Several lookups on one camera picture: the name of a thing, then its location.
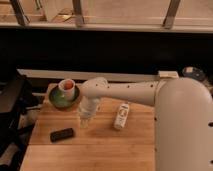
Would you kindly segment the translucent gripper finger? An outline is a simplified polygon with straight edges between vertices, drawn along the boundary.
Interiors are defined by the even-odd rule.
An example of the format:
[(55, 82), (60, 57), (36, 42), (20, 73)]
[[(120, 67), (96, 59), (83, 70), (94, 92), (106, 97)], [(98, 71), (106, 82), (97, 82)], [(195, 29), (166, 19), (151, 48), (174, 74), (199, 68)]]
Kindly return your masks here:
[(80, 119), (80, 127), (87, 128), (89, 126), (89, 119), (88, 118), (81, 118)]

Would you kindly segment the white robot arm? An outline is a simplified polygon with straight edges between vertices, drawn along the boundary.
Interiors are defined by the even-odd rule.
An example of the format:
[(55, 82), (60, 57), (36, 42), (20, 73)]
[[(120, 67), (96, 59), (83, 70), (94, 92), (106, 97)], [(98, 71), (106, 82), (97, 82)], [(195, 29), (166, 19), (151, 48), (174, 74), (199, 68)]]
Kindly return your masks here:
[(100, 99), (154, 108), (155, 171), (213, 171), (213, 97), (191, 78), (112, 83), (97, 77), (81, 86), (80, 118), (90, 119)]

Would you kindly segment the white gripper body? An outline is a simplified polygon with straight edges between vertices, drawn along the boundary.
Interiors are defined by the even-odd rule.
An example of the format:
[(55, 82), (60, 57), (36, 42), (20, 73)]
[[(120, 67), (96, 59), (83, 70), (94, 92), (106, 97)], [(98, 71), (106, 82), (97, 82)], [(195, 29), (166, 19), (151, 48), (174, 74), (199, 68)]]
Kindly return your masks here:
[(100, 103), (99, 98), (87, 98), (83, 97), (78, 106), (78, 112), (81, 119), (90, 119), (92, 118), (98, 109)]

